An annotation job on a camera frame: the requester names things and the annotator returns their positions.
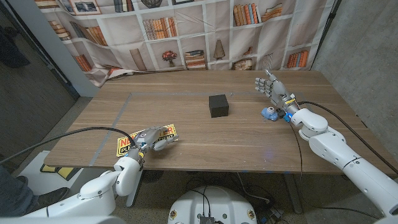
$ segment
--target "bookshelf backdrop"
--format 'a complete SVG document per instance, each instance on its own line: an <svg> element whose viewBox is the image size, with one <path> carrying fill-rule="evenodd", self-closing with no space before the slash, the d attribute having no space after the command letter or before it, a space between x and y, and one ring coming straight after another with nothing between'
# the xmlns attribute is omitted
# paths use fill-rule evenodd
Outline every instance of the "bookshelf backdrop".
<svg viewBox="0 0 398 224"><path fill-rule="evenodd" d="M35 2L83 73L101 86L110 67L229 70L247 58L252 70L308 70L334 0L162 0L152 8L145 0ZM175 67L162 58L169 50L177 53Z"/></svg>

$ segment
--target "gray wall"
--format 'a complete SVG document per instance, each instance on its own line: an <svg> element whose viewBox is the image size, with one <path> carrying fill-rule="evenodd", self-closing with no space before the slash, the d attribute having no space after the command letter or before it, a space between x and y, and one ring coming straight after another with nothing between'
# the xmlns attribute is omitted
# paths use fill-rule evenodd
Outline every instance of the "gray wall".
<svg viewBox="0 0 398 224"><path fill-rule="evenodd" d="M398 1L343 0L312 70L398 161Z"/></svg>

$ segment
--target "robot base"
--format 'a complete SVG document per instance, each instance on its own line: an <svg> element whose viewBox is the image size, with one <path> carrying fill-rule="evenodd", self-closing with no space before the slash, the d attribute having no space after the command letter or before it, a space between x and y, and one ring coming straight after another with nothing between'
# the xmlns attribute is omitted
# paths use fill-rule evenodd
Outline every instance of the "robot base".
<svg viewBox="0 0 398 224"><path fill-rule="evenodd" d="M194 190L203 193L205 186ZM174 202L170 209L168 224L199 223L203 213L203 195L189 191ZM208 186L205 191L210 203L211 217L214 221L227 223L256 224L256 216L251 204L240 194L219 186ZM209 207L205 199L205 216Z"/></svg>

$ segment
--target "vase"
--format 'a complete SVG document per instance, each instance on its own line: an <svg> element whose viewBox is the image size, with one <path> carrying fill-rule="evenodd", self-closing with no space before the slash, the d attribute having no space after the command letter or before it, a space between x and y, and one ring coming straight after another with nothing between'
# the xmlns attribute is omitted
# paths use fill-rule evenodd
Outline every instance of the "vase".
<svg viewBox="0 0 398 224"><path fill-rule="evenodd" d="M170 67L175 67L173 60L169 60L169 66Z"/></svg>

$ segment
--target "wooden table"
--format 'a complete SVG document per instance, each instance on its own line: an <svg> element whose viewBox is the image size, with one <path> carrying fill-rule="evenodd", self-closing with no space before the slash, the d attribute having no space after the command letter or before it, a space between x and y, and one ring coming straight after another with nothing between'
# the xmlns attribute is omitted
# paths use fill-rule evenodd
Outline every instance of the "wooden table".
<svg viewBox="0 0 398 224"><path fill-rule="evenodd" d="M398 167L320 72L274 73L299 101L313 101L331 109ZM147 153L145 169L298 173L300 154L294 134L285 121L268 121L260 115L264 107L272 105L265 95L254 90L256 77L266 78L262 71L182 71L108 81L69 131L108 126L133 133L150 126L174 124L180 135L179 141L163 151ZM210 117L208 97L217 94L227 97L227 117ZM359 155L383 172L393 174L335 117L316 106L307 108L324 116ZM308 142L297 136L305 173L341 173L315 155ZM120 137L119 133L108 134L107 131L67 136L52 149L45 163L50 166L113 167L118 160L116 146Z"/></svg>

